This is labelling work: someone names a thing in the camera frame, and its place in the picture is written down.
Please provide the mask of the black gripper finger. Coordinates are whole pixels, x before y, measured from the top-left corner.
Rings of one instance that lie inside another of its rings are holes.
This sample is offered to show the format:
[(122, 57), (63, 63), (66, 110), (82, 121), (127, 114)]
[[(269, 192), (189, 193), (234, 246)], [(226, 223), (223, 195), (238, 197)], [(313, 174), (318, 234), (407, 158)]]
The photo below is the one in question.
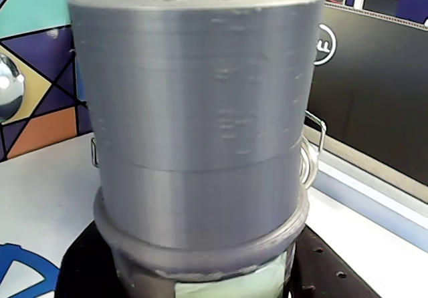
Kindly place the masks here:
[(90, 223), (64, 254), (60, 298), (126, 298), (110, 247)]
[(380, 296), (312, 229), (305, 229), (296, 242), (291, 276), (284, 287), (284, 297)]

